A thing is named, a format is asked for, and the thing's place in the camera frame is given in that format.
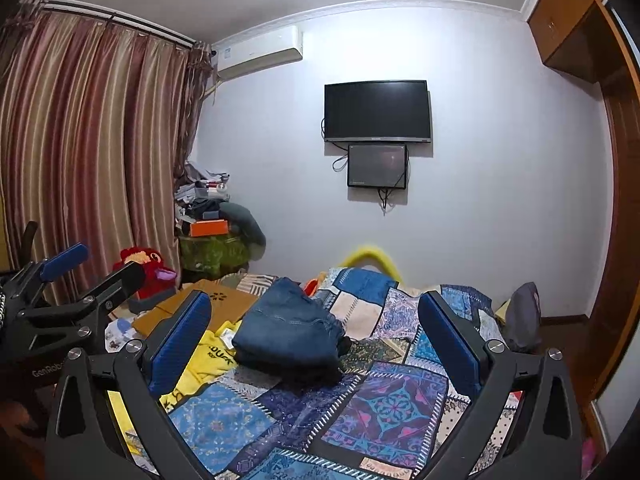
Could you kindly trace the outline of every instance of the patchwork quilt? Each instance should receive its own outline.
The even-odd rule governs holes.
[[[246,288],[262,293],[270,280],[261,280]],[[426,290],[437,290],[483,337],[501,338],[490,298],[474,288],[418,290],[370,270],[331,269],[313,298],[353,340],[337,383],[237,366],[169,416],[216,480],[412,480],[470,403],[419,326]],[[517,405],[511,394],[474,472],[494,461]]]

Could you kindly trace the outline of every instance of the curtain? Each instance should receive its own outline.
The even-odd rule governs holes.
[[[211,46],[202,41],[193,45],[184,76],[184,96],[180,114],[180,133],[178,135],[177,156],[174,165],[175,187],[185,183],[184,165],[193,148],[198,129],[202,103],[207,96],[207,81],[213,75],[216,83],[216,70],[211,65]]]
[[[20,0],[0,27],[0,94],[4,88],[12,59],[22,40],[33,28],[36,14],[40,10],[42,2],[43,0]],[[0,208],[0,270],[8,270],[10,261],[3,210],[4,207]]]
[[[94,18],[41,11],[0,94],[0,189],[13,264],[83,242],[90,259],[54,287],[68,301],[120,250],[153,247],[179,270],[173,169],[190,51]]]

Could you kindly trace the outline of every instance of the gray bag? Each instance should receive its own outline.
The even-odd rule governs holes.
[[[504,322],[502,335],[511,351],[531,352],[540,345],[540,299],[535,283],[525,283],[513,293]]]

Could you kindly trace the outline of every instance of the yellow curved tube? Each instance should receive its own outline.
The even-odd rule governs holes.
[[[372,260],[376,260],[377,263],[380,264],[380,267],[384,271],[387,276],[392,277],[396,282],[402,283],[402,278],[400,278],[400,273],[396,266],[391,261],[391,258],[386,255],[386,253],[376,246],[362,246],[358,247],[353,253],[351,253],[347,258],[340,264],[341,267],[355,267],[360,260],[364,258],[371,258]]]

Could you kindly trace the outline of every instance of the cabinet door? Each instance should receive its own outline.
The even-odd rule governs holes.
[[[529,19],[540,57],[546,61],[580,22],[594,0],[539,0]]]

